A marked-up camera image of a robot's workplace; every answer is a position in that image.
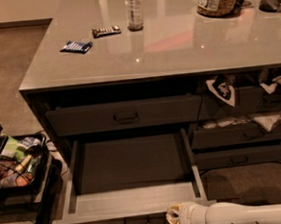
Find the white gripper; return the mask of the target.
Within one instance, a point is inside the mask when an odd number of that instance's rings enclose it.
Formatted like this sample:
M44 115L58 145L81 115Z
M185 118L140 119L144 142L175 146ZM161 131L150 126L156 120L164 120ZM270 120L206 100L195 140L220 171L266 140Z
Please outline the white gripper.
M166 211L166 219L169 223L179 224L206 224L207 207L194 202L185 202L181 205L173 204Z

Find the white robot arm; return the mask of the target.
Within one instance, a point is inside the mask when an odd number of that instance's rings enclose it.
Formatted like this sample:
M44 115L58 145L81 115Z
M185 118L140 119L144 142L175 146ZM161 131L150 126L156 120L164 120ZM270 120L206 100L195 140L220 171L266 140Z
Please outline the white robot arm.
M281 205L250 207L226 202L207 207L185 202L171 205L166 219L169 224L281 224Z

